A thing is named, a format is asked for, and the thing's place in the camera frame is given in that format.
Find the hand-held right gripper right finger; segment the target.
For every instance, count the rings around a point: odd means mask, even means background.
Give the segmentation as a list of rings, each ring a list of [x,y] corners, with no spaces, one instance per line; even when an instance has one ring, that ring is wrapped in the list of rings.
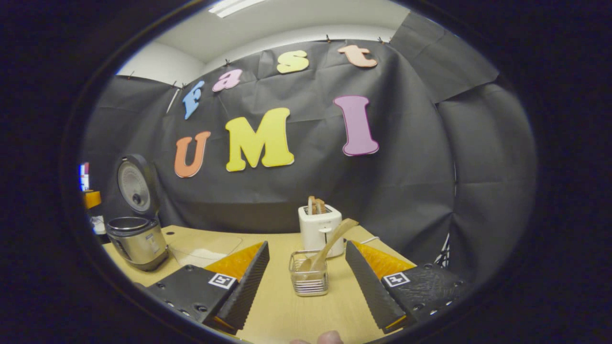
[[[354,240],[346,243],[345,259],[384,333],[436,318],[471,288],[437,264],[416,266]]]

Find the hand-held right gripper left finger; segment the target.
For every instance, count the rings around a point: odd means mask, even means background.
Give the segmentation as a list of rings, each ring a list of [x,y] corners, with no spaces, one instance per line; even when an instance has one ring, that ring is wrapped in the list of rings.
[[[265,240],[205,268],[185,265],[146,287],[146,294],[197,323],[236,335],[249,316],[269,259]]]

